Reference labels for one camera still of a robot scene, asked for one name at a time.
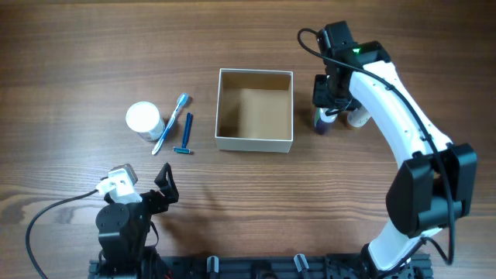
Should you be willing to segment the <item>blue white toothbrush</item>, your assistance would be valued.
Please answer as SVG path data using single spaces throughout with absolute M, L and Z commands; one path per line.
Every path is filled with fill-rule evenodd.
M 160 138 L 158 139 L 158 141 L 156 142 L 155 146 L 153 147 L 152 151 L 151 151 L 151 154 L 152 155 L 157 155 L 161 149 L 161 147 L 163 146 L 164 144 L 164 141 L 165 139 L 167 138 L 167 135 L 168 133 L 170 132 L 170 130 L 172 129 L 172 126 L 174 125 L 175 121 L 176 121 L 176 118 L 178 117 L 179 113 L 180 113 L 180 110 L 182 110 L 183 107 L 186 106 L 186 104 L 188 103 L 188 99 L 189 99 L 189 94 L 188 93 L 182 93 L 179 98 L 177 99 L 177 105 L 174 109 L 174 111 L 172 112 L 172 115 L 170 116 L 166 126 L 165 126 L 165 130 L 164 132 L 162 133 L 162 135 L 160 136 Z

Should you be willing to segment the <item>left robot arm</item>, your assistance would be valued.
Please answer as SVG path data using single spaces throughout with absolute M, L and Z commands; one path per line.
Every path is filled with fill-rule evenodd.
M 171 166 L 165 164 L 154 183 L 157 190 L 139 194 L 138 178 L 130 164 L 112 168 L 96 186 L 107 205 L 97 214 L 98 241 L 102 247 L 89 267 L 90 278 L 172 278 L 156 246 L 146 245 L 149 232 L 157 232 L 153 215 L 178 202 Z

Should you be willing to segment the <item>white cardboard box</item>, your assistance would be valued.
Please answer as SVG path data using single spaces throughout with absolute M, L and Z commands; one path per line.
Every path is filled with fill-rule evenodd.
M 287 153 L 293 140 L 291 71 L 219 70 L 215 120 L 218 149 Z

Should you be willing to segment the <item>white bamboo print lotion tube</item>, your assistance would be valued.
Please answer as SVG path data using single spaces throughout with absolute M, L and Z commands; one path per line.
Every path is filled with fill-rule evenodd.
M 359 129 L 364 126 L 370 119 L 370 113 L 365 109 L 364 106 L 356 108 L 352 112 L 349 112 L 346 121 L 347 125 L 351 129 Z

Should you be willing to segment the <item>cotton swab round container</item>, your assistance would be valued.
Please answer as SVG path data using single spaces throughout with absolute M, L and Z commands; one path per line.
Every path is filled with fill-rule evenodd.
M 127 126 L 144 140 L 153 142 L 165 130 L 164 120 L 158 108 L 151 102 L 137 102 L 126 113 Z

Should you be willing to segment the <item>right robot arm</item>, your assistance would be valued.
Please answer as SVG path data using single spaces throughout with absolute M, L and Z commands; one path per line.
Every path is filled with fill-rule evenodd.
M 344 21 L 316 31 L 315 38 L 315 55 L 326 68 L 314 82 L 315 131 L 325 133 L 340 114 L 352 128 L 374 120 L 398 165 L 381 233 L 356 256 L 330 256 L 329 272 L 334 277 L 424 278 L 427 260 L 419 249 L 442 230 L 453 235 L 457 219 L 470 212 L 477 155 L 432 124 L 380 43 L 356 42 Z

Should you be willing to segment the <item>blue foam soap pump bottle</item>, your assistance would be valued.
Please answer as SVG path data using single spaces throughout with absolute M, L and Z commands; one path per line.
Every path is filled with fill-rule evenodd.
M 328 109 L 327 108 L 317 108 L 315 110 L 313 126 L 314 130 L 319 134 L 323 135 L 327 133 L 332 124 L 335 122 L 337 113 L 336 110 L 331 111 L 331 115 L 326 115 Z

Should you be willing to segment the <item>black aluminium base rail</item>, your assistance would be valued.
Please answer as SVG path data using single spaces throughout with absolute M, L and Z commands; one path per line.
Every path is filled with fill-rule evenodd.
M 307 257 L 309 278 L 359 278 L 359 255 L 327 254 Z M 278 278 L 303 278 L 293 257 L 220 258 L 213 262 L 194 257 L 162 257 L 155 278 L 254 278 L 257 271 L 271 271 Z M 391 278 L 433 279 L 430 255 L 420 253 Z

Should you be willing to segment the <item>blue disposable razor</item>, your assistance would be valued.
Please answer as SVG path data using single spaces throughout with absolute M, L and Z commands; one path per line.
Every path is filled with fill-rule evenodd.
M 184 126 L 184 134 L 183 134 L 181 147 L 175 146 L 173 148 L 174 152 L 181 153 L 181 154 L 193 154 L 193 152 L 187 148 L 189 136 L 191 133 L 192 121 L 193 121 L 193 115 L 189 112 L 187 114 L 186 123 Z

